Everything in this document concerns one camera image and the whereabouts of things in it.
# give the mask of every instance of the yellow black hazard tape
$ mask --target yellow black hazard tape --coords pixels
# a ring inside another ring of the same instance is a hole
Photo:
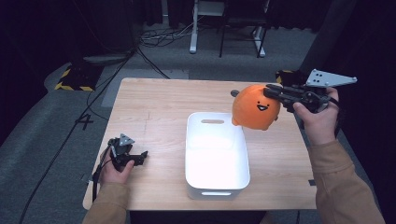
[[[62,74],[58,84],[55,86],[55,90],[95,91],[95,85],[102,71],[103,67],[99,67],[81,72],[80,70],[73,69],[72,65],[70,65]]]

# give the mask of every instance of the wooden table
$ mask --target wooden table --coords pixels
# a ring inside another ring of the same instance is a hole
[[[232,201],[197,201],[187,194],[187,119],[194,112],[231,112],[232,90],[252,82],[125,78],[96,158],[110,138],[124,133],[135,140],[131,154],[148,151],[143,166],[128,180],[129,210],[281,210],[316,209],[316,187],[295,117],[281,108],[268,131],[244,128],[250,183]],[[92,184],[83,205],[92,204]]]

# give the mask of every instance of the chair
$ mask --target chair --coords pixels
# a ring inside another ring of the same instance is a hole
[[[269,0],[225,0],[224,12],[222,16],[222,35],[219,57],[222,56],[225,29],[230,27],[255,27],[251,32],[252,41],[257,47],[257,58],[264,56],[262,43],[267,30],[271,28],[268,22],[266,6]]]

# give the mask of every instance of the chair leg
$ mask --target chair leg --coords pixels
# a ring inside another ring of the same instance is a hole
[[[220,45],[220,54],[219,54],[219,58],[221,58],[221,55],[222,55],[222,47],[223,47],[223,44],[224,44],[224,33],[225,33],[225,25],[222,27],[221,45]]]
[[[257,51],[257,58],[260,58],[260,52],[262,51],[262,44],[264,43],[264,38],[266,34],[267,34],[267,26],[265,26],[264,33],[262,34],[262,41],[260,43],[259,50]]]

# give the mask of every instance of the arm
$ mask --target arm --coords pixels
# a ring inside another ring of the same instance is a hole
[[[105,161],[111,160],[109,152]],[[100,176],[101,188],[98,197],[84,217],[83,224],[125,223],[129,194],[125,183],[133,167],[134,161],[129,161],[123,171],[118,172],[111,162],[106,163]]]
[[[337,91],[328,89],[338,100]],[[376,207],[373,193],[355,173],[348,154],[335,139],[338,107],[332,103],[312,114],[303,105],[293,105],[311,146],[308,148],[314,179],[318,187],[317,208],[322,223],[385,223]]]

